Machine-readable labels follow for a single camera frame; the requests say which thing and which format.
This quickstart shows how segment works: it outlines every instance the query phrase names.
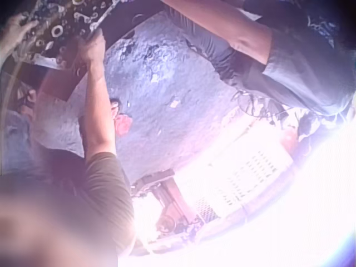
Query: engine part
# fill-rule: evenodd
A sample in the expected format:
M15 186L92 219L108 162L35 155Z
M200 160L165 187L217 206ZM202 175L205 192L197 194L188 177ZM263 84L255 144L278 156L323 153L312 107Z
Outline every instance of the engine part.
M57 38L63 34L63 27L61 25L54 26L51 32L52 37Z
M26 50L14 51L14 59L59 70L71 68L77 54L76 37L90 38L119 1L37 0L27 22L39 24L26 35L21 45Z

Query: bright light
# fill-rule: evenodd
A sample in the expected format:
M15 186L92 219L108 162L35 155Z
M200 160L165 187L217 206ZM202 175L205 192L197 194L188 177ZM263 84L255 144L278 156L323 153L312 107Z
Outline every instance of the bright light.
M276 204L245 226L185 250L125 266L322 266L355 225L356 127L326 142Z
M138 238L143 244L157 239L159 232L156 230L163 207L152 193L144 198L134 198L135 228Z

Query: gray surface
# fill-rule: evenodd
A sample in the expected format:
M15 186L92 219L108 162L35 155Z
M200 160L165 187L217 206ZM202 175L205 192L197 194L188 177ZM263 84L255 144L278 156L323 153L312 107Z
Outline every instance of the gray surface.
M185 166L214 141L224 117L237 105L231 102L235 89L186 46L163 13L138 26L133 39L113 45L105 65L110 96L119 98L122 112L133 118L130 132L116 142L131 182ZM39 95L33 128L39 142L83 154L77 119L83 113L85 88L86 78L68 102Z

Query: red cloth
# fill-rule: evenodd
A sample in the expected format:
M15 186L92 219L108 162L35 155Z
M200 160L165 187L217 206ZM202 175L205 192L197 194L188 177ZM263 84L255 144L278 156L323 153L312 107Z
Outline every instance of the red cloth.
M115 133L123 136L128 133L132 125L132 118L125 114L119 114L114 119Z

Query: grate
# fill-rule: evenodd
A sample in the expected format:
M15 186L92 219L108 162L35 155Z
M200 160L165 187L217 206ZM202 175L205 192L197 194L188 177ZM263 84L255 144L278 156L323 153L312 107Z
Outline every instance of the grate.
M219 218L206 199L203 197L198 199L194 206L197 213L202 217L205 223L209 223Z
M196 167L179 188L187 202L210 222L241 209L291 163L276 133L257 127L233 142L210 164Z

